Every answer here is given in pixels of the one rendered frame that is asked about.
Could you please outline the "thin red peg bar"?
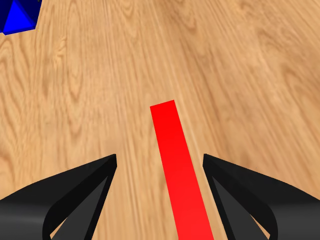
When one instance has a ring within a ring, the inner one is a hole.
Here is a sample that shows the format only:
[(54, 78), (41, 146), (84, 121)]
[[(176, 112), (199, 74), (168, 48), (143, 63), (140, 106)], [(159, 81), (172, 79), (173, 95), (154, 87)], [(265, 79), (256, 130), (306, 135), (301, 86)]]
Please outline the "thin red peg bar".
[(178, 240), (214, 240), (176, 104), (150, 111)]

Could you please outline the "blue hollow socket block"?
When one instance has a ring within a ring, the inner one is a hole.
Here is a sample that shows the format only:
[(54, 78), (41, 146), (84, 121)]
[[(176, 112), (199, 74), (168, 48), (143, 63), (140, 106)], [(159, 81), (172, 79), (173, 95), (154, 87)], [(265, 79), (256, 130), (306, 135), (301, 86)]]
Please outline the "blue hollow socket block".
[(10, 35), (34, 30), (42, 0), (0, 0), (0, 33)]

